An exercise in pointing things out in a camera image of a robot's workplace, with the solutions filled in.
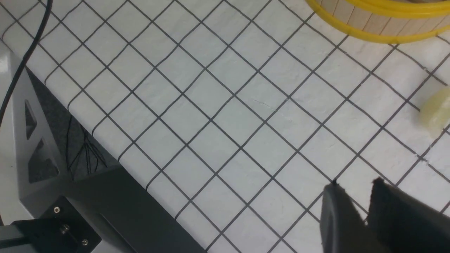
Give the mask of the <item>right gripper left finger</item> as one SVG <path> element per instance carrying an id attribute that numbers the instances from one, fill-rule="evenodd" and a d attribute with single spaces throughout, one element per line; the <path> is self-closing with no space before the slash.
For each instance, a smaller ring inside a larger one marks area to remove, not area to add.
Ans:
<path id="1" fill-rule="evenodd" d="M 323 190 L 320 236 L 324 253 L 387 252 L 335 180 Z"/>

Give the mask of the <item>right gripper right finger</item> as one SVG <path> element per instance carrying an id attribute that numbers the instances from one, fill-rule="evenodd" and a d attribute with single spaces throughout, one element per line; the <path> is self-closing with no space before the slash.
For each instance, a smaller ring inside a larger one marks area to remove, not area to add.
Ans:
<path id="1" fill-rule="evenodd" d="M 448 253 L 449 217 L 385 183 L 373 181 L 368 228 L 391 253 Z"/>

